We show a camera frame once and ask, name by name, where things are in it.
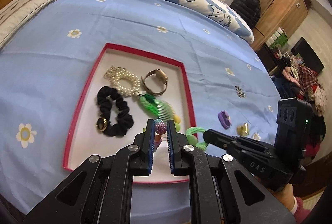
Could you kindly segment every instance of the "wooden cabinet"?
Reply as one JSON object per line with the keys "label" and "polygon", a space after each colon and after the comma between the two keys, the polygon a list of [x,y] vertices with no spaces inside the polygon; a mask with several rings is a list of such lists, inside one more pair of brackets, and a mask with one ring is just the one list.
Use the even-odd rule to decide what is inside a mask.
{"label": "wooden cabinet", "polygon": [[253,29],[255,40],[250,45],[258,51],[263,43],[282,27],[288,38],[308,15],[303,0],[260,0],[261,18]]}

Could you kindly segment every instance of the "screw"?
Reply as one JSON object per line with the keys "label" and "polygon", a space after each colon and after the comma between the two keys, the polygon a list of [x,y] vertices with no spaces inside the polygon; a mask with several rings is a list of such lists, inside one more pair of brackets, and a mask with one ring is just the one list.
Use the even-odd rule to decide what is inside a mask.
{"label": "screw", "polygon": [[189,152],[194,150],[194,147],[191,144],[187,144],[183,148],[184,148],[184,150],[189,151]]}
{"label": "screw", "polygon": [[89,158],[89,161],[92,162],[92,163],[98,162],[98,161],[99,161],[99,156],[97,156],[97,155],[92,155],[92,156]]}
{"label": "screw", "polygon": [[128,150],[129,151],[137,151],[138,150],[138,146],[135,144],[131,144],[130,146],[128,146]]}
{"label": "screw", "polygon": [[227,162],[231,162],[233,160],[233,157],[229,154],[225,154],[222,156],[222,159]]}

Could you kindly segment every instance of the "yellow flower center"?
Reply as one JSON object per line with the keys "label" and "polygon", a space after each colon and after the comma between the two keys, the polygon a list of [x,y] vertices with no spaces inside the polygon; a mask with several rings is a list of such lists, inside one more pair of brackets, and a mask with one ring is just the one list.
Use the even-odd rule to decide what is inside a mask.
{"label": "yellow flower center", "polygon": [[23,141],[29,140],[29,138],[30,138],[30,131],[29,131],[28,128],[23,127],[21,129],[20,133],[21,133],[21,138],[22,138]]}

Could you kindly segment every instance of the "blue bed sheet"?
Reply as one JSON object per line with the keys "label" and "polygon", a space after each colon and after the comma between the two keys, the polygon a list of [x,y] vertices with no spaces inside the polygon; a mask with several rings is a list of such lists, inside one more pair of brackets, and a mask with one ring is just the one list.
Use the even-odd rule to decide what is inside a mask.
{"label": "blue bed sheet", "polygon": [[[62,157],[70,121],[107,42],[183,62],[197,126],[234,135],[238,124],[248,122],[249,137],[257,132],[274,142],[279,94],[249,44],[234,33],[163,0],[57,0],[0,54],[0,193],[23,213],[69,174]],[[221,110],[231,116],[228,130],[217,118]],[[224,153],[213,145],[206,152]],[[189,218],[188,183],[134,185],[132,223]]]}

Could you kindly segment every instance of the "black scrunchie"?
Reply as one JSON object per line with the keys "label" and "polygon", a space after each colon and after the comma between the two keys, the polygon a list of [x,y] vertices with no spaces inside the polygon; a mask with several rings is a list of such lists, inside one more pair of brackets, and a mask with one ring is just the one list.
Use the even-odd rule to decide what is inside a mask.
{"label": "black scrunchie", "polygon": [[[112,102],[106,99],[108,96],[115,101],[115,105],[119,110],[117,115],[117,124],[113,126],[110,123]],[[97,104],[100,105],[101,112],[101,117],[97,121],[97,127],[100,124],[100,120],[103,121],[106,119],[107,127],[103,131],[105,135],[125,136],[128,129],[134,125],[134,120],[132,119],[132,116],[129,115],[129,107],[127,102],[123,100],[115,88],[110,88],[107,86],[102,87],[97,94]]]}

